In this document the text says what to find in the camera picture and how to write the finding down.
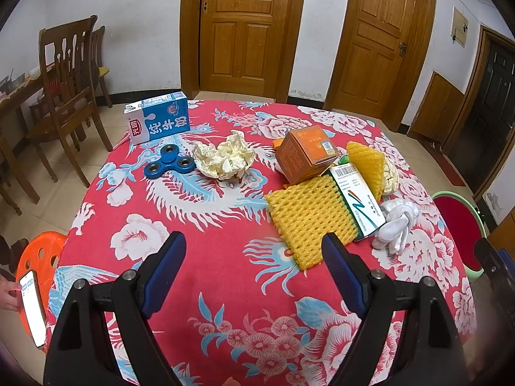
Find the doorway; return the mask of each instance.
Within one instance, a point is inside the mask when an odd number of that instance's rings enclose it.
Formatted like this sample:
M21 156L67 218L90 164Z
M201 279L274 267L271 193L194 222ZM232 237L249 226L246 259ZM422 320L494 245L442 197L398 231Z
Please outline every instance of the doorway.
M304 0L181 0L181 87L285 102Z
M326 108L396 131L426 57L435 1L349 0Z
M515 42L481 26L463 105L443 152L477 202L515 143Z

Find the door lock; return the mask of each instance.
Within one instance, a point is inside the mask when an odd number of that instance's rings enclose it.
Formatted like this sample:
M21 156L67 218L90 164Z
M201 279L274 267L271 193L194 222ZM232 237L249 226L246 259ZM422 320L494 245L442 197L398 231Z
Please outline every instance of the door lock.
M408 44L406 42L399 43L398 45L400 51L398 52L399 56L404 56L406 54L406 49L408 49Z

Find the floral tablecloth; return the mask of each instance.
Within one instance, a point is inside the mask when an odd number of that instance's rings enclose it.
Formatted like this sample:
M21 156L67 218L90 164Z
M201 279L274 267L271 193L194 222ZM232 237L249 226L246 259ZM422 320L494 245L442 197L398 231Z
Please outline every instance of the floral tablecloth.
M128 140L109 155L77 213L50 291L48 333L73 281L113 280L137 268L168 233L186 236L187 253L162 310L149 321L183 384L322 386L342 362L360 319L342 301L324 263L305 272L270 219L265 193L287 181L275 170L272 139L290 129L321 126L341 152L349 140L381 150L397 166L400 187L391 198L415 202L421 217L401 256L351 246L369 268L398 280L431 275L441 287L459 333L475 329L470 286L454 242L431 197L373 122L308 107L235 101L189 102L191 130L134 146ZM257 160L242 181L207 179L198 171L148 180L144 166L160 148L225 139L245 132ZM393 318L373 382L385 379L395 355L403 313ZM114 314L109 334L123 376L136 377Z

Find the smartphone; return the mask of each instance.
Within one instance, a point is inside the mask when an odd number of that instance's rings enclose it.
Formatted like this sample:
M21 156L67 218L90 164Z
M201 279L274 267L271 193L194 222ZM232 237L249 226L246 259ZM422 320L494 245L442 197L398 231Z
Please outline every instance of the smartphone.
M38 281L34 270L30 270L20 279L22 300L25 308L30 333L37 348L41 348L46 340L45 310L41 305Z

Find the fidget spinner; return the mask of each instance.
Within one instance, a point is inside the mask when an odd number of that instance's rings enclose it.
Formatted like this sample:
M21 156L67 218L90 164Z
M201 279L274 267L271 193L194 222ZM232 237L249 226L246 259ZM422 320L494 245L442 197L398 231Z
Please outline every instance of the fidget spinner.
M161 158L151 162L145 167L145 176L148 179L158 179L168 170L174 170L181 174L189 173L195 169L195 161L192 157L179 156L179 147L174 144L164 145L161 148Z

